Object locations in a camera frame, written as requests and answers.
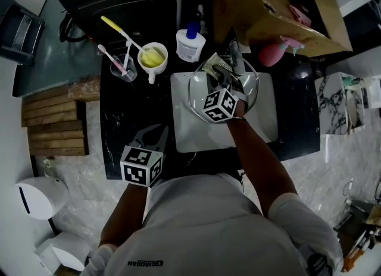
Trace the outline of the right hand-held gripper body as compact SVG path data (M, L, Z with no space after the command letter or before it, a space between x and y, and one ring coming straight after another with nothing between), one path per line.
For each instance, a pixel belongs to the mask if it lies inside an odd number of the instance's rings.
M249 98L244 92L242 82L233 79L230 89L208 93L204 99L202 116L208 123L225 123L233 118L242 118L249 110Z

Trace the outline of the glass pot lid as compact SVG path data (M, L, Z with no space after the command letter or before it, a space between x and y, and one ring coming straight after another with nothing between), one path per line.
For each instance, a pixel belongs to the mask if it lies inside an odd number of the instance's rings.
M221 56L230 66L231 62L228 56ZM204 104L204 99L206 98L207 91L207 79L206 72L202 70L202 65L204 62L194 71L188 80L188 104L190 110L201 120L205 121L202 116L202 107ZM231 73L232 80L239 79L242 82L244 92L249 98L249 110L255 105L257 101L258 92L260 89L260 78L258 73L254 70L251 64L244 60L245 63L245 74L242 76L236 76Z

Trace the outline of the green scouring sponge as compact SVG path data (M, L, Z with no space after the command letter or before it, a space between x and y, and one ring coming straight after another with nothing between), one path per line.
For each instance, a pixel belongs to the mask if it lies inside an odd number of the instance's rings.
M208 60L204 62L201 68L217 81L223 80L223 74L213 69L214 65L226 69L229 73L233 73L232 67L215 52Z

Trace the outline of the person's left forearm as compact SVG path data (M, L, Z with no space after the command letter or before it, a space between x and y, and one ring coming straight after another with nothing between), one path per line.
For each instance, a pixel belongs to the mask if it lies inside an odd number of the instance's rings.
M102 230L99 246L119 247L142 228L147 194L146 187L128 184Z

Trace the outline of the person's right forearm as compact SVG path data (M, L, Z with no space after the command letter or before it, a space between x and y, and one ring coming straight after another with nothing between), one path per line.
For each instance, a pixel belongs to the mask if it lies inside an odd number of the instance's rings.
M295 186L277 156L247 121L233 119L227 126L246 176L257 192L263 215L267 217L273 202L285 193L295 194Z

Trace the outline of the chrome faucet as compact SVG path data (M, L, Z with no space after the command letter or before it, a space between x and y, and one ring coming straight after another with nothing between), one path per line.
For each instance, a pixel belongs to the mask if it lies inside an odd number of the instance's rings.
M245 63L243 61L242 53L239 50L239 45L236 39L232 39L229 44L230 49L230 62L232 65L233 73L236 76L245 74Z

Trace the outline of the white rectangular sink basin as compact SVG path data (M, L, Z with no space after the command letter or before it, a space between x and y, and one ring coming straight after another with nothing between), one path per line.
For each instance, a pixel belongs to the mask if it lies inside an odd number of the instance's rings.
M177 151L189 153L235 147L226 124L206 123L191 111L187 91L191 74L175 73L170 78ZM257 101L245 118L257 134L270 143L278 139L273 81L268 73L258 75L260 89Z

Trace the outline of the white bottle blue cap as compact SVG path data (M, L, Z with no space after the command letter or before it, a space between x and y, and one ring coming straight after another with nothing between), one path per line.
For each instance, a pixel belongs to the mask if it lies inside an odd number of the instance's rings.
M200 24L196 21L190 22L185 29L176 33L176 54L186 62L198 62L202 49L206 43L205 37L199 33Z

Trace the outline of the pink spray bottle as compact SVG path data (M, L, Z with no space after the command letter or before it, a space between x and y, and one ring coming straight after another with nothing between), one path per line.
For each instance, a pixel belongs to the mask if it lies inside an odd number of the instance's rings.
M304 49L305 46L301 42L287 36L280 36L280 43L271 43L260 50L258 59L265 67L272 67L277 64L284 56L287 48L292 49L293 55L297 50Z

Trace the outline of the yellow sponge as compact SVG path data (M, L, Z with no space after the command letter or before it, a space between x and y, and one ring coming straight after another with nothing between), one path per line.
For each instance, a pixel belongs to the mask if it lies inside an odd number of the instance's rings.
M161 65L165 58L154 48L148 48L140 58L145 67L154 68Z

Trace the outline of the person's white t-shirt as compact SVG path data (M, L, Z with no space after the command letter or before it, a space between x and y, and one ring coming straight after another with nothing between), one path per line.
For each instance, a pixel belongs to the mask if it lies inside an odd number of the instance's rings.
M227 174L159 181L142 228L100 246L80 276L333 276L333 228L293 193L264 217Z

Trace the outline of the white round dispenser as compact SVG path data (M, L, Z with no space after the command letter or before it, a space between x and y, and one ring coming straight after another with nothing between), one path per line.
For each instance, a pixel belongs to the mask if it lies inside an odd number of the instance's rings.
M15 184L24 212L32 218L48 220L69 201L67 186L54 177L30 177Z

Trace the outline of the white boxy dispenser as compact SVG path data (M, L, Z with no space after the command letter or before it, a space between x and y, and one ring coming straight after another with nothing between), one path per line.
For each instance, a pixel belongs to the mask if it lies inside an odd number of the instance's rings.
M61 265L82 272L90 246L83 238L62 232L43 242L34 254L49 275L54 275Z

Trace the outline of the white marble pattern cabinet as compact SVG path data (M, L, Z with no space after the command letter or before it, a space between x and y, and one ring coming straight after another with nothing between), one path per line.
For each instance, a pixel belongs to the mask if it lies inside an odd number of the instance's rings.
M350 135L365 127L365 110L381 108L381 76L336 72L315 81L320 133Z

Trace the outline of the yellow handled brush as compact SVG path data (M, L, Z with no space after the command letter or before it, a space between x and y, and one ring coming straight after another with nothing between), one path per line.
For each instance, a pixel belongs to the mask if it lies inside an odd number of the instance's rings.
M131 42L135 47L138 48L138 50L141 51L141 53L145 54L146 51L139 46L121 27L119 27L117 24L115 24L113 21L111 21L109 18L106 16L101 17L102 21L104 21L106 24L108 24L111 28L116 30L118 33L120 33L123 37L127 39L127 41Z

